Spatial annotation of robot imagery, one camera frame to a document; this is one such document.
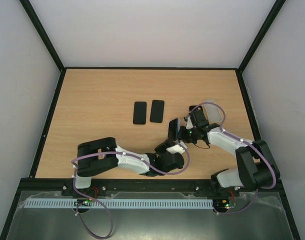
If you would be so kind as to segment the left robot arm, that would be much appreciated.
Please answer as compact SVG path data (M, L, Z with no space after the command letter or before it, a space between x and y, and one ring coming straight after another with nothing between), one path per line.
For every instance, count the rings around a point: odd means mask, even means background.
M84 142L77 146L77 158L72 161L76 169L75 187L89 188L92 177L115 168L146 177L171 175L171 171L179 170L174 173L177 175L188 166L183 157L186 152L186 144L178 140L157 147L154 153L144 154L123 149L113 137Z

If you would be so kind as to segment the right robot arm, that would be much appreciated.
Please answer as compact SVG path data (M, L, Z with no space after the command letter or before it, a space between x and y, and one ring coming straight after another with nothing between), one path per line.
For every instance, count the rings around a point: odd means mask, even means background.
M196 144L201 140L236 158L236 169L224 169L213 175L210 189L214 195L223 195L229 187L251 191L275 187L280 172L265 141L250 141L226 131L221 124L210 124L202 109L191 111L184 121L186 125L178 131L183 142Z

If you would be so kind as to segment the phone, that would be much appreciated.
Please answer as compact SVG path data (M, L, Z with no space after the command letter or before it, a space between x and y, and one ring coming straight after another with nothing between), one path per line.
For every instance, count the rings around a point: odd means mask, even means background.
M133 109L133 124L145 125L147 119L147 103L145 101L136 101Z
M168 124L167 144L173 146L178 140L178 133L180 130L180 119L175 118Z

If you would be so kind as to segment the black smartphone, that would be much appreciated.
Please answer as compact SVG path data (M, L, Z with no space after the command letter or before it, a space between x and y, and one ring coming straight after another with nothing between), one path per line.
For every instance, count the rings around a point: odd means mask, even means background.
M162 123L164 118L165 102L154 99L151 104L150 118L151 123Z

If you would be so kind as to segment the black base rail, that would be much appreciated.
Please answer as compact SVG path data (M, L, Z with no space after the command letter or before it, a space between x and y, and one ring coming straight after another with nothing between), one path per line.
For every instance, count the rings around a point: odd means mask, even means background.
M210 179L92 179L89 187L83 187L78 191L91 197L107 197L119 192L175 192L208 199L225 199L240 195L234 187L217 187Z

